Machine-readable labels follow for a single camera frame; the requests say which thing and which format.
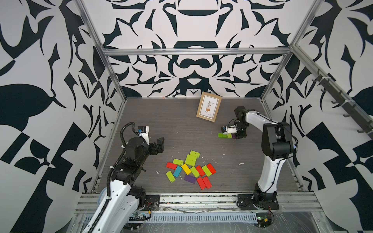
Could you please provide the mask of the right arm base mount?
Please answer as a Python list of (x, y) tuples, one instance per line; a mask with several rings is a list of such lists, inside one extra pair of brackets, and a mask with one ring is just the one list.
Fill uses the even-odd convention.
[(237, 207), (241, 210), (279, 210), (277, 193), (238, 194)]

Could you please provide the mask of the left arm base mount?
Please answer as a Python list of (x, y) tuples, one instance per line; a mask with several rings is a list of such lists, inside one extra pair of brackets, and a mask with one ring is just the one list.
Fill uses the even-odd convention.
[(145, 195), (137, 198), (139, 200), (138, 211), (152, 211), (159, 208), (159, 195)]

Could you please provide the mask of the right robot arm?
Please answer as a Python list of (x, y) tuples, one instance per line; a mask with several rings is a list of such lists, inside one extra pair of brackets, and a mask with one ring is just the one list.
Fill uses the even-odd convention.
[(262, 174), (256, 183), (254, 201), (274, 202), (281, 169), (287, 159), (295, 152), (290, 125), (274, 121), (258, 111), (238, 106), (235, 109), (238, 123), (235, 124), (236, 137), (247, 136), (246, 129), (254, 126), (262, 132), (261, 149), (265, 155)]

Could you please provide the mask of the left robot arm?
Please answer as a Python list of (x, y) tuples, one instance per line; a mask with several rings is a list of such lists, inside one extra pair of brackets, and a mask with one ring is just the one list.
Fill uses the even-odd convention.
[(142, 137), (131, 138), (124, 146), (119, 161), (110, 169), (106, 181), (106, 195), (84, 233), (120, 233), (134, 230), (133, 214), (146, 206), (146, 191), (134, 185), (144, 170), (142, 167), (149, 155), (164, 151), (163, 137), (147, 143)]

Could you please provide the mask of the green block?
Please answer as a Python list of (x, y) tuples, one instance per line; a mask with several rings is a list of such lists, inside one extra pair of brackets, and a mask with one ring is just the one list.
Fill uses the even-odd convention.
[(219, 138), (228, 138), (228, 135), (225, 135), (223, 133), (218, 133)]

